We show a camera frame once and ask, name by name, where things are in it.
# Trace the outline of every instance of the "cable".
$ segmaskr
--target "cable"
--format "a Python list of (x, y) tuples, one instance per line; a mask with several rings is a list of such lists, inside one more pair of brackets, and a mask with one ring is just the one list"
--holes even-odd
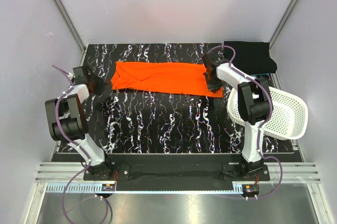
[(260, 135), (261, 135), (261, 128), (263, 127), (264, 124), (266, 124), (270, 118), (272, 117), (272, 114), (273, 114), (273, 103), (272, 103), (272, 99), (270, 97), (270, 95), (268, 94), (268, 92), (266, 91), (266, 89), (264, 89), (264, 87), (259, 83), (257, 82), (254, 78), (250, 77), (249, 75), (245, 74), (244, 72), (242, 72), (241, 70), (237, 69), (235, 66), (232, 66), (232, 61), (234, 60), (235, 58), (235, 49), (231, 46), (227, 46), (227, 45), (219, 45), (219, 46), (215, 46), (214, 48), (210, 49), (208, 53), (214, 51), (215, 49), (219, 49), (219, 48), (229, 48), (233, 51), (233, 57), (231, 58), (230, 62), (229, 62), (229, 67), (230, 69), (232, 69), (233, 71), (235, 71), (237, 74), (239, 74), (240, 76), (250, 80), (251, 82), (253, 82), (254, 84), (256, 84), (261, 90), (262, 92), (266, 95), (267, 97), (267, 100), (268, 100), (268, 104), (269, 104), (269, 114), (266, 118), (266, 120), (264, 120), (263, 123), (261, 123), (259, 125), (259, 131), (257, 132), (257, 151), (259, 152), (259, 155), (261, 156), (262, 159), (264, 160), (267, 160), (267, 159), (274, 159), (280, 166), (280, 180), (279, 180), (279, 183), (277, 184), (277, 186), (275, 187), (275, 189), (273, 191), (271, 191), (270, 193), (266, 194), (266, 195), (263, 195), (263, 196), (259, 196), (259, 198), (266, 198), (270, 195), (273, 195), (280, 187), (281, 185), (281, 182), (282, 182), (282, 179), (283, 179), (283, 169), (282, 169), (282, 164), (281, 162), (274, 156), (269, 156), (269, 157), (264, 157), (262, 155), (262, 152), (260, 150)]
[[(62, 70), (62, 69), (60, 69), (60, 68), (58, 68), (57, 66), (54, 66), (54, 65), (53, 65), (53, 67), (54, 67), (55, 69), (57, 69), (59, 72), (61, 72), (61, 73), (66, 77), (66, 79), (71, 83), (71, 87), (70, 87), (67, 91), (64, 91), (64, 92), (62, 93), (62, 95), (58, 98), (58, 100), (57, 100), (57, 102), (56, 102), (56, 105), (55, 105), (55, 116), (56, 116), (56, 123), (57, 123), (57, 126), (58, 126), (58, 128), (59, 128), (59, 130), (60, 130), (61, 135), (62, 135), (68, 142), (70, 142), (71, 144), (74, 144), (74, 145), (76, 146), (76, 148), (80, 149), (80, 150), (85, 154), (85, 156), (88, 158), (88, 164), (86, 165), (86, 167), (85, 167), (84, 169), (80, 170), (78, 173), (76, 173), (76, 174), (69, 180), (69, 182), (68, 182), (67, 185), (65, 186), (65, 188), (64, 188), (64, 190), (63, 190), (63, 193), (62, 193), (62, 212), (63, 212), (63, 214), (64, 214), (64, 217), (67, 219), (67, 221), (68, 221), (69, 223), (75, 224), (75, 223), (69, 218), (69, 216), (68, 216), (68, 214), (67, 214), (67, 211), (65, 210), (65, 205), (64, 205), (65, 194), (66, 194), (66, 191), (67, 191), (69, 185), (72, 183), (72, 181), (73, 181), (78, 175), (80, 175), (81, 173), (83, 173), (83, 172), (85, 172), (86, 170), (89, 169), (89, 167), (90, 167), (90, 165), (91, 165), (91, 158), (90, 158), (89, 153), (88, 153), (88, 152), (87, 152), (87, 151), (86, 151), (80, 144), (78, 144), (78, 143), (75, 142), (75, 141), (72, 141), (72, 140), (67, 136), (67, 134), (63, 131), (63, 129), (62, 129), (62, 125), (61, 125), (60, 118), (59, 118), (59, 114), (58, 114), (58, 109), (59, 109), (59, 107), (60, 107), (60, 103), (61, 103), (61, 101), (63, 100), (63, 98), (64, 98), (65, 96), (67, 96), (67, 95), (74, 89), (74, 83), (70, 80), (70, 78), (68, 77), (68, 74), (66, 73), (66, 71), (64, 71), (64, 70)], [(99, 224), (102, 224), (102, 223), (105, 221), (105, 219), (106, 219), (106, 217), (107, 217), (107, 214), (108, 214), (108, 204), (109, 204), (108, 201), (107, 201), (105, 198), (101, 197), (101, 199), (104, 199), (104, 202), (105, 202), (105, 204), (106, 204), (106, 212), (105, 212), (104, 218), (102, 219), (102, 221), (101, 221)]]

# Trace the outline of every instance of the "white wall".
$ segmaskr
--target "white wall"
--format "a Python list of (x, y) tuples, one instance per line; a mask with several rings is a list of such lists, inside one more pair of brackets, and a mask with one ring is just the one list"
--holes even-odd
[(62, 0), (83, 41), (268, 42), (290, 0)]
[(0, 223), (22, 223), (39, 163), (51, 155), (44, 102), (67, 87), (50, 67), (80, 50), (52, 0), (0, 0)]
[(314, 161), (337, 219), (337, 1), (299, 0), (272, 47), (285, 91), (304, 99), (309, 123), (301, 143)]

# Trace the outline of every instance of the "folded cloth corner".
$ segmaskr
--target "folded cloth corner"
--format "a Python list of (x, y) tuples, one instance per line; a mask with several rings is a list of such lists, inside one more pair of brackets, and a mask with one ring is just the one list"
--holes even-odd
[(189, 63), (116, 62), (112, 89), (136, 89), (169, 94), (222, 98), (223, 88), (208, 91), (204, 65)]

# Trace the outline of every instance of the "orange towel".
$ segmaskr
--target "orange towel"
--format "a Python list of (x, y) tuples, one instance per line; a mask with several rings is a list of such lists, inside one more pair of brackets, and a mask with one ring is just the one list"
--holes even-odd
[(208, 91), (203, 65), (188, 63), (116, 62), (112, 89), (136, 89), (160, 93), (203, 95), (222, 98), (223, 88)]

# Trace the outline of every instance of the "black marble tabletop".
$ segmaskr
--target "black marble tabletop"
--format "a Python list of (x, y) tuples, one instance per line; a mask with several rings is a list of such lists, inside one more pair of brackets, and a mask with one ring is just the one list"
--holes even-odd
[[(202, 55), (216, 45), (89, 45), (84, 63), (110, 82), (116, 61), (202, 64)], [(227, 115), (231, 89), (225, 85), (223, 98), (211, 98), (106, 86), (102, 95), (91, 96), (84, 104), (89, 134), (108, 153), (239, 153), (244, 128)], [(264, 152), (293, 152), (289, 140), (264, 138)], [(60, 145), (57, 152), (73, 151)]]

